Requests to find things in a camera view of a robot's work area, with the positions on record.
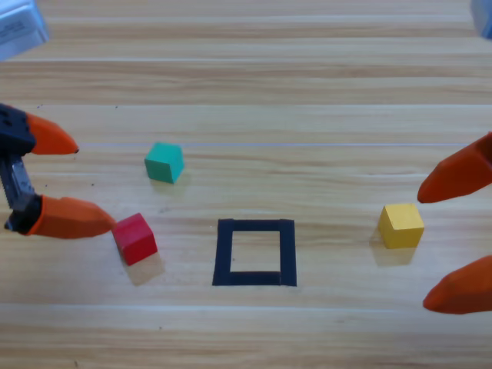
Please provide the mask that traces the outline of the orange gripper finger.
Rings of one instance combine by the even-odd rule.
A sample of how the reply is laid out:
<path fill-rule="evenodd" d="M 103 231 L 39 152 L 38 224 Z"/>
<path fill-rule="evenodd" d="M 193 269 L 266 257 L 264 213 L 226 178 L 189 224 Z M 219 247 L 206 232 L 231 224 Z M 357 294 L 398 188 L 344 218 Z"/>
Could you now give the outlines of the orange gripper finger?
<path fill-rule="evenodd" d="M 420 203 L 466 196 L 491 184 L 491 133 L 440 161 L 421 184 Z"/>
<path fill-rule="evenodd" d="M 70 155 L 79 150 L 74 138 L 59 125 L 30 113 L 26 114 L 29 131 L 35 138 L 30 151 L 36 155 Z"/>
<path fill-rule="evenodd" d="M 491 256 L 476 260 L 442 278 L 427 294 L 423 306 L 442 314 L 491 311 Z"/>
<path fill-rule="evenodd" d="M 36 195 L 24 211 L 14 210 L 5 229 L 24 236 L 92 238 L 115 227 L 114 218 L 94 203 L 76 198 Z"/>

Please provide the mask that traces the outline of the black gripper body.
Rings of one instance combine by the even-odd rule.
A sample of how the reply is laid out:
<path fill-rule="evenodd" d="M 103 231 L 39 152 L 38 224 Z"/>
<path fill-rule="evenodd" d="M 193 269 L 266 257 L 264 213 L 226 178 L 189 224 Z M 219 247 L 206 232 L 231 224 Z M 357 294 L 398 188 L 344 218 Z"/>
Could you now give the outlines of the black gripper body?
<path fill-rule="evenodd" d="M 26 113 L 1 104 L 1 180 L 9 207 L 24 211 L 35 197 L 22 157 L 36 143 Z"/>

